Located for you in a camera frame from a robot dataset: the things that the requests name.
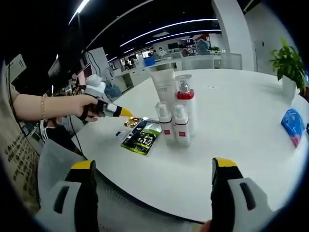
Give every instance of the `gold bracelet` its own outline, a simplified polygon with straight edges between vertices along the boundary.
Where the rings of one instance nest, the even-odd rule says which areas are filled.
[[[44,94],[41,99],[41,114],[44,120],[46,120],[46,116],[45,116],[45,98],[46,97],[47,97],[47,94]]]

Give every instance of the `white round table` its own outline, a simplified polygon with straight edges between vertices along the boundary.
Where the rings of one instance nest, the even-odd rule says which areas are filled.
[[[267,194],[272,210],[284,204],[298,178],[290,166],[295,150],[280,122],[289,108],[275,76],[240,70],[189,70],[199,130],[189,148],[167,146],[162,135],[147,156],[126,150],[115,138],[126,118],[101,118],[77,136],[84,155],[119,188],[164,212],[193,221],[211,218],[211,162],[231,159],[244,177]],[[159,101],[152,79],[115,104],[135,116],[157,118]]]

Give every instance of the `green package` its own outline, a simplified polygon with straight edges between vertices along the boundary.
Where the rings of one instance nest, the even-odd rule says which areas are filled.
[[[121,147],[145,156],[161,131],[159,122],[143,120],[127,136]]]

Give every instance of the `beige clothing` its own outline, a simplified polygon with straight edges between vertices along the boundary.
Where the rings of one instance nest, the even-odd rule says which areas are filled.
[[[0,154],[8,178],[27,208],[39,209],[36,171],[39,156],[24,137],[9,104],[9,84],[6,67],[0,71]],[[11,85],[12,100],[18,92]]]

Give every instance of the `white pot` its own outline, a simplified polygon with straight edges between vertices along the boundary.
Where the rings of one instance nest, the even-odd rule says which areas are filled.
[[[282,78],[282,90],[283,94],[287,97],[289,100],[293,100],[296,92],[296,83],[295,81],[292,81],[291,79],[287,78],[286,76],[283,76]]]

